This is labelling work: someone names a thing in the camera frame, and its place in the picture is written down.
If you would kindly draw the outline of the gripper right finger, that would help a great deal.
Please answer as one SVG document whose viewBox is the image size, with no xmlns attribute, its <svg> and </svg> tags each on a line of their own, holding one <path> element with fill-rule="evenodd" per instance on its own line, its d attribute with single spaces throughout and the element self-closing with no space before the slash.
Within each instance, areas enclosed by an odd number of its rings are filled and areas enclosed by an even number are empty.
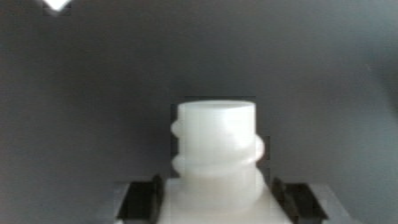
<svg viewBox="0 0 398 224">
<path fill-rule="evenodd" d="M 273 195 L 294 224 L 347 224 L 347 210 L 328 185 L 276 178 Z"/>
</svg>

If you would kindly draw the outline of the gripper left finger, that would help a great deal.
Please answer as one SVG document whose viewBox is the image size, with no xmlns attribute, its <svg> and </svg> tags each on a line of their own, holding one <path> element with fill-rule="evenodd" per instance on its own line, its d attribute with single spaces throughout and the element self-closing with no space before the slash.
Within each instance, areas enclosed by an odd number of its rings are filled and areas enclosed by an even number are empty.
<svg viewBox="0 0 398 224">
<path fill-rule="evenodd" d="M 164 203 L 164 180 L 155 175 L 148 181 L 134 181 L 123 198 L 116 218 L 123 224 L 157 224 Z"/>
</svg>

